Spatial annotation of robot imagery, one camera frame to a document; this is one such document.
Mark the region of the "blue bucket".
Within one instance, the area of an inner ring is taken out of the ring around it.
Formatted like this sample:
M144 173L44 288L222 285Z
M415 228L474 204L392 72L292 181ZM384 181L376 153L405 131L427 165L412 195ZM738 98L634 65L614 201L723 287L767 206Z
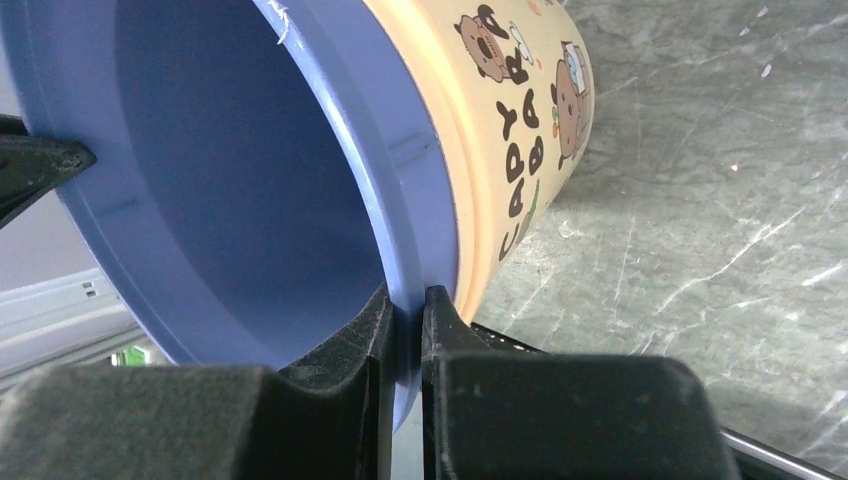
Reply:
M285 367L386 286L406 419L458 227L440 137L364 2L5 1L1 38L28 130L96 156L59 196L171 361Z

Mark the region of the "cream cartoon bucket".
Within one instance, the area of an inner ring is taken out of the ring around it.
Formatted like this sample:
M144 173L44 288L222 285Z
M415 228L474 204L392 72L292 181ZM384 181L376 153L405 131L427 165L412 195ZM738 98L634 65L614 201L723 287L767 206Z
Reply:
M595 92L557 1L372 1L434 124L458 235L465 321L583 154Z

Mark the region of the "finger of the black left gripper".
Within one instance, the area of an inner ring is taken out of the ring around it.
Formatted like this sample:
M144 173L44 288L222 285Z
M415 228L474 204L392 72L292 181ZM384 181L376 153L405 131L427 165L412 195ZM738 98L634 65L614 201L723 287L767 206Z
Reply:
M97 162L78 141L34 137L17 117L1 116L1 225Z

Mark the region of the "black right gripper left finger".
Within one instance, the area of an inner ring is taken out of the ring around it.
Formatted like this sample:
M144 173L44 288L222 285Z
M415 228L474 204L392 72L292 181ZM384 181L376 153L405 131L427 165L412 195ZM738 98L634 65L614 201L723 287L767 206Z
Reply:
M5 479L386 479L393 307L281 370L62 366L1 404Z

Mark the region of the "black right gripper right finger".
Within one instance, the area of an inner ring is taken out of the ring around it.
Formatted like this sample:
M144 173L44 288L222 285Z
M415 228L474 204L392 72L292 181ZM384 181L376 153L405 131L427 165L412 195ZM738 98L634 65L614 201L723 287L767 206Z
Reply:
M422 324L428 479L736 479L700 380L658 356L488 345L442 286Z

